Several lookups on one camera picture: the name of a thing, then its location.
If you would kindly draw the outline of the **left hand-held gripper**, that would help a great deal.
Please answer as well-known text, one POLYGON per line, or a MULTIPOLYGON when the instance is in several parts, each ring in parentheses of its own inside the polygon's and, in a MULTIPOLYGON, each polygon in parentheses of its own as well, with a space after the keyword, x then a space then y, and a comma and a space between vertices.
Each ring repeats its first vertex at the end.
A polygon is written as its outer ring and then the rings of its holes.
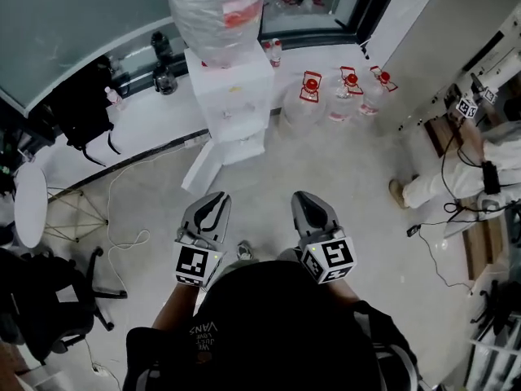
POLYGON ((211 282, 224 257, 218 243, 224 242, 231 205, 231 197, 217 191, 186 209, 173 243, 174 274, 179 283, 206 288, 211 282))

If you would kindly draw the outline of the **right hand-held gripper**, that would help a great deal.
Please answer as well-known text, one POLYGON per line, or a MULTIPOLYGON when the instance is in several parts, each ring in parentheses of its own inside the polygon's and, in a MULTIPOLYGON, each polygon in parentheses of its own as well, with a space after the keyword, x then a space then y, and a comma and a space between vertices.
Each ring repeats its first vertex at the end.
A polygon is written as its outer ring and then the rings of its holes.
POLYGON ((357 265, 352 238, 347 236, 330 204, 307 191, 297 191, 291 198, 294 226, 300 237, 313 229, 332 231, 314 236, 301 247, 300 264, 317 284, 344 279, 357 265))

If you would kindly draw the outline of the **white water dispenser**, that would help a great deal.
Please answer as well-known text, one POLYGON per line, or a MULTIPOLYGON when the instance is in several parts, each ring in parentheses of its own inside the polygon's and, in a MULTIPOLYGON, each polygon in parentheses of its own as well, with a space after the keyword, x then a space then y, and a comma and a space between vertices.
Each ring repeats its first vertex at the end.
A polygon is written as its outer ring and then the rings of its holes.
POLYGON ((265 152, 274 70, 260 43, 228 68, 210 68, 190 50, 186 64, 210 134, 182 182, 194 196, 207 193, 220 169, 265 152))

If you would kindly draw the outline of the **person's right forearm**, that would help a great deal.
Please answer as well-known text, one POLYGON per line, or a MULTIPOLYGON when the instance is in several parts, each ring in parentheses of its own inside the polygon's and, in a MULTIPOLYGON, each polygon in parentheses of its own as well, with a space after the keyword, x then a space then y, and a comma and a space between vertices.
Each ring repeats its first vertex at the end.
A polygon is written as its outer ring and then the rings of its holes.
POLYGON ((349 287, 344 279, 326 283, 326 288, 342 305, 353 305, 360 300, 359 296, 349 287))

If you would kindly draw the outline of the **person's left forearm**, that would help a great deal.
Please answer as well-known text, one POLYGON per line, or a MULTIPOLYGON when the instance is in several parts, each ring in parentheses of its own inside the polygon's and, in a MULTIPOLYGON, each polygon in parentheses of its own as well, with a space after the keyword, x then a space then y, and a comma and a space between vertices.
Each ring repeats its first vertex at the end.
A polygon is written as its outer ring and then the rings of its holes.
POLYGON ((152 327, 164 332, 180 329, 193 317, 198 295, 199 287, 178 283, 152 327))

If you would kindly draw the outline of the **clear jug red cap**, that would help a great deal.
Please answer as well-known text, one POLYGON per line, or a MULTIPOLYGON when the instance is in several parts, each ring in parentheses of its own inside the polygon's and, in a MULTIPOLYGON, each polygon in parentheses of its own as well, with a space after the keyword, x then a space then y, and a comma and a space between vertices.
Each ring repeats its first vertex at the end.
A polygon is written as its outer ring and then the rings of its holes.
POLYGON ((340 122, 353 116, 362 104, 363 94, 355 68, 341 66, 339 74, 326 85, 328 118, 340 122))
POLYGON ((292 130, 304 131, 318 123, 325 110, 322 75, 307 70, 288 87, 282 102, 282 115, 292 130))
POLYGON ((373 66, 362 73, 361 89, 363 95, 359 111, 366 116, 373 116, 387 104, 398 90, 398 85, 392 81, 389 72, 373 66))

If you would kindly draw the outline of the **large plastic-wrapped water bottle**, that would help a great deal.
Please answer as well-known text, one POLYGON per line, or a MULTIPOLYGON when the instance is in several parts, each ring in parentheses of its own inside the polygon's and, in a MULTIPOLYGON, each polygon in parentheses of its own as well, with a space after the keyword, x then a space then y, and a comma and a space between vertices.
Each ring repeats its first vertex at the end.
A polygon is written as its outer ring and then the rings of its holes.
POLYGON ((182 39, 209 67, 229 67, 257 41, 264 0, 168 1, 182 39))

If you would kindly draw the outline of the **white curved ledge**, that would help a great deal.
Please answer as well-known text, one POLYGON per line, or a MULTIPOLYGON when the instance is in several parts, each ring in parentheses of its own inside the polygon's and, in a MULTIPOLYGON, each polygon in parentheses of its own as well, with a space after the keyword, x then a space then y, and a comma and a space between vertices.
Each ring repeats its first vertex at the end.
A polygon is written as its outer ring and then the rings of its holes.
POLYGON ((40 149, 33 164, 42 170, 49 187, 69 188, 89 178, 98 178, 141 154, 207 129, 190 76, 181 75, 177 83, 177 91, 171 95, 162 95, 149 87, 125 99, 123 109, 107 109, 114 125, 112 134, 97 137, 86 148, 98 164, 69 147, 63 135, 54 145, 40 149))

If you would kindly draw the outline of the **person's black shirt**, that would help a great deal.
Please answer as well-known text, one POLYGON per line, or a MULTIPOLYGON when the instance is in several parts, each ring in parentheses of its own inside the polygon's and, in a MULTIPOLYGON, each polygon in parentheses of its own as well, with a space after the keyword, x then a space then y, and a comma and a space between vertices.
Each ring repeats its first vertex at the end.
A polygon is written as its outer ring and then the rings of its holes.
POLYGON ((223 273, 191 320, 126 338, 123 391, 412 391, 417 359, 392 318, 339 303, 294 261, 223 273))

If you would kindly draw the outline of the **dark glass pot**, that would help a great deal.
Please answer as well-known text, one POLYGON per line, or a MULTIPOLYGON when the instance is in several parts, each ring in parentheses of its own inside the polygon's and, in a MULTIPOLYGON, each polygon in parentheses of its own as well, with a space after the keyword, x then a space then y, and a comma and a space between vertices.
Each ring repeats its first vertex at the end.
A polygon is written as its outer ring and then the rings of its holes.
POLYGON ((162 95, 171 95, 177 90, 177 78, 163 64, 157 64, 152 73, 155 91, 162 95))

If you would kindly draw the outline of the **white drawer cabinet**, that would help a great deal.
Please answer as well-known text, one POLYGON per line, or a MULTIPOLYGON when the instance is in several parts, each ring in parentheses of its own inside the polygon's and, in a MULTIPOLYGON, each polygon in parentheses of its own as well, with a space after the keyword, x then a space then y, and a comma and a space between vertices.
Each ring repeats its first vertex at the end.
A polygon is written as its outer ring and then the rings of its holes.
POLYGON ((521 4, 509 15, 491 40, 474 55, 449 83, 442 86, 426 102, 405 118, 398 126, 399 134, 424 125, 430 119, 446 113, 444 96, 451 84, 457 84, 462 93, 471 96, 470 74, 482 72, 493 76, 497 90, 521 72, 521 4))

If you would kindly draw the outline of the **black backpack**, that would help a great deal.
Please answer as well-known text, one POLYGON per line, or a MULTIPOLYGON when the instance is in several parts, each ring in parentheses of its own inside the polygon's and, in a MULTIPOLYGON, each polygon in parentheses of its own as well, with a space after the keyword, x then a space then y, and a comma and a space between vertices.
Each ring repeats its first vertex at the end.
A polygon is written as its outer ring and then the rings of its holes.
POLYGON ((116 154, 120 153, 112 144, 114 125, 107 113, 109 100, 105 90, 111 83, 111 65, 108 57, 102 55, 51 92, 50 109, 67 138, 67 145, 96 165, 102 163, 88 155, 87 146, 97 137, 107 135, 107 145, 116 154))

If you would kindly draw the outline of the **round white side table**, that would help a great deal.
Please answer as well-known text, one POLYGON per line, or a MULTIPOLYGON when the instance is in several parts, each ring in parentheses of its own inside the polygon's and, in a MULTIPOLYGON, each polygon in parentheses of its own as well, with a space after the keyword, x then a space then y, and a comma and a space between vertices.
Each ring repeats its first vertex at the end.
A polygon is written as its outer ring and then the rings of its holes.
POLYGON ((42 169, 30 163, 22 165, 15 175, 14 222, 20 241, 28 248, 36 247, 45 235, 79 243, 109 226, 108 218, 83 190, 50 187, 42 169), (72 210, 71 221, 49 223, 49 205, 54 202, 72 210))

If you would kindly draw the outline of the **white metal rack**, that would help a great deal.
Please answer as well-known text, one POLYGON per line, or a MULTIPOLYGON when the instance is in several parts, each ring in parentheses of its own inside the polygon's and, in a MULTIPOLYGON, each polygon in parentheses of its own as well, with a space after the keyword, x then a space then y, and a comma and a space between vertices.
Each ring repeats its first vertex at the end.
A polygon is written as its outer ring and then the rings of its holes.
POLYGON ((487 327, 470 343, 466 391, 514 391, 521 380, 521 324, 515 322, 498 335, 487 327))

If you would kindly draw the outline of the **black window frame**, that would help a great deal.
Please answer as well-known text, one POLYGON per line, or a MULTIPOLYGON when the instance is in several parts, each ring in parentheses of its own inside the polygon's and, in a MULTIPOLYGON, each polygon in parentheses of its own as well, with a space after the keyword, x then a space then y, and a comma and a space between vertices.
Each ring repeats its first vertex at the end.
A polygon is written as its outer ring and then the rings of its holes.
POLYGON ((264 0, 259 42, 278 39, 284 50, 361 44, 391 0, 264 0))

